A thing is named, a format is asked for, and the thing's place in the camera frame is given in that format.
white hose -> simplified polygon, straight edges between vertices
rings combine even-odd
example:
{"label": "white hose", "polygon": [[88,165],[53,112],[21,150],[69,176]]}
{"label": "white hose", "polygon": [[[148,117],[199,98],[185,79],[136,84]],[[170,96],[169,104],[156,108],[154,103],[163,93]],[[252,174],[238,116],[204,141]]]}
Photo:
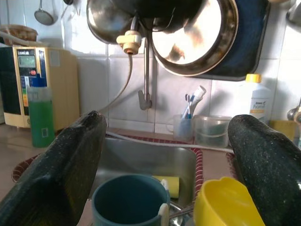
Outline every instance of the white hose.
{"label": "white hose", "polygon": [[214,148],[214,147],[205,147],[205,146],[200,146],[200,145],[186,145],[186,144],[164,144],[164,143],[155,143],[155,142],[148,142],[148,141],[143,141],[143,140],[137,140],[129,137],[125,137],[116,133],[112,132],[106,132],[107,135],[110,135],[112,137],[116,137],[119,139],[123,140],[128,140],[132,142],[137,142],[141,144],[147,144],[147,145],[155,145],[155,146],[165,146],[165,147],[182,147],[182,148],[202,148],[202,149],[210,149],[210,150],[215,150],[215,151],[220,151],[220,152],[227,152],[227,153],[233,153],[233,150],[229,148]]}
{"label": "white hose", "polygon": [[0,36],[5,38],[5,39],[10,39],[14,42],[17,42],[19,43],[20,45],[23,45],[23,46],[37,46],[37,47],[47,47],[49,46],[48,43],[43,43],[43,42],[39,42],[39,41],[25,41],[23,39],[20,39],[20,38],[17,38],[11,34],[7,34],[5,32],[1,32],[0,31]]}
{"label": "white hose", "polygon": [[133,69],[133,59],[132,59],[132,56],[129,55],[129,54],[127,56],[128,56],[128,66],[129,66],[128,75],[127,75],[127,81],[124,84],[123,88],[120,90],[120,92],[115,96],[115,98],[108,105],[106,105],[104,108],[98,110],[101,113],[106,112],[108,110],[108,108],[112,106],[112,104],[118,99],[118,97],[120,97],[120,95],[126,89],[128,83],[130,82],[130,78],[131,78],[131,74],[132,74],[132,69]]}

white plastic bottle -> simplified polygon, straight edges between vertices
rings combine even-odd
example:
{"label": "white plastic bottle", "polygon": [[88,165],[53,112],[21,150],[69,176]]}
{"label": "white plastic bottle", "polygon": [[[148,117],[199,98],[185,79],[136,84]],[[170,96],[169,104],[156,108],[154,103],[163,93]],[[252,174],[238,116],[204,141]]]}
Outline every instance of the white plastic bottle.
{"label": "white plastic bottle", "polygon": [[247,74],[246,82],[236,94],[236,114],[249,114],[260,121],[268,122],[271,91],[261,85],[260,74]]}

countertop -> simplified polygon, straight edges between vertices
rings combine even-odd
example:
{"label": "countertop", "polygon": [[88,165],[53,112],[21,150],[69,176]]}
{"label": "countertop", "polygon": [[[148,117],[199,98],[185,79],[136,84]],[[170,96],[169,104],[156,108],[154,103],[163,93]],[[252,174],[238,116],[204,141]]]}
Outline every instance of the countertop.
{"label": "countertop", "polygon": [[[121,135],[148,137],[153,139],[172,140],[171,135],[154,134],[141,131],[108,128],[108,131]],[[14,186],[11,173],[14,167],[41,152],[46,148],[32,147],[30,129],[16,128],[5,124],[0,125],[0,200]],[[204,181],[232,176],[232,168],[226,158],[226,153],[214,150],[203,150]],[[87,226],[92,219],[91,201],[87,201],[78,226]]]}

bottle label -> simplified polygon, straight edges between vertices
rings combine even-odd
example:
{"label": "bottle label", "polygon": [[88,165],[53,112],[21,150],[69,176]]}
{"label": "bottle label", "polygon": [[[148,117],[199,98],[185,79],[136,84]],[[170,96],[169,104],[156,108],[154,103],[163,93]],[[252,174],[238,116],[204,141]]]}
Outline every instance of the bottle label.
{"label": "bottle label", "polygon": [[266,108],[268,105],[268,100],[268,98],[252,98],[250,115],[266,123]]}

blue mug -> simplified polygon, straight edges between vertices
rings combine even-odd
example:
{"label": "blue mug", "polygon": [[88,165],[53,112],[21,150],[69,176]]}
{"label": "blue mug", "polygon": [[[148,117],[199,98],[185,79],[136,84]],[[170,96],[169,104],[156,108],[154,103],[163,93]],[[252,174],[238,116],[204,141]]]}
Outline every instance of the blue mug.
{"label": "blue mug", "polygon": [[92,196],[94,226],[168,226],[170,195],[162,182],[125,175],[99,186]]}

